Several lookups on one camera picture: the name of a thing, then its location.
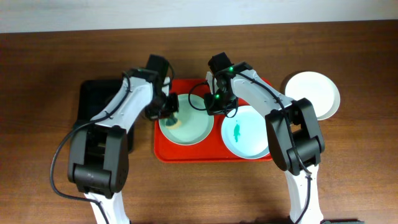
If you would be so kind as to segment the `mint green plate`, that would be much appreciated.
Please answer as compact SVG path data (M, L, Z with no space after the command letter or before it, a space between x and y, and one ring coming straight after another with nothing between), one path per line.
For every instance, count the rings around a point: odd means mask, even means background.
M178 95L179 109L174 113L182 124L177 129L167 129L165 127L166 119L159 121L159 128L162 134L171 142L190 146L204 140L213 129L214 116L210 116L206 111L198 111L191 107L191 104L197 108L204 108L204 99L200 96L191 94Z

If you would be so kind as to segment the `white plate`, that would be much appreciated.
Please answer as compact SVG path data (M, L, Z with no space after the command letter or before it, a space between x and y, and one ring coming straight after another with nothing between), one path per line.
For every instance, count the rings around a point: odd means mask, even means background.
M293 75L285 86L284 95L297 101L308 99L319 121L331 118L338 111L341 102L335 83L318 72L300 72Z

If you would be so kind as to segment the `green yellow sponge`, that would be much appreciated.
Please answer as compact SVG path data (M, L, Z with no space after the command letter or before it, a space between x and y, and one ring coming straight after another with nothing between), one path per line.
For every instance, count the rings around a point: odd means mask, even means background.
M167 129L177 129L181 126L181 124L182 122L178 118L171 116L166 119L165 127Z

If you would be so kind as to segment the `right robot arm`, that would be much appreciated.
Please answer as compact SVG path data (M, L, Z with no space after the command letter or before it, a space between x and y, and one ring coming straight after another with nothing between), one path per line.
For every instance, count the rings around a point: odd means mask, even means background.
M291 223L324 223L317 174L325 142L312 103L289 98L258 77L246 62L233 64L222 52L208 61L209 115L227 115L244 100L264 119L271 157L287 180Z

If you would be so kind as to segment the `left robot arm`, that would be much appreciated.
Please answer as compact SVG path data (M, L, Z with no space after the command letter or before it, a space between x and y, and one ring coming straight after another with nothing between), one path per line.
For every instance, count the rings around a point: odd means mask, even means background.
M68 179L91 203L98 223L130 223L122 189L129 172L129 133L141 113L155 121L178 110L170 93L173 68L159 55L150 55L144 68L131 68L113 99L87 125L76 128L70 142Z

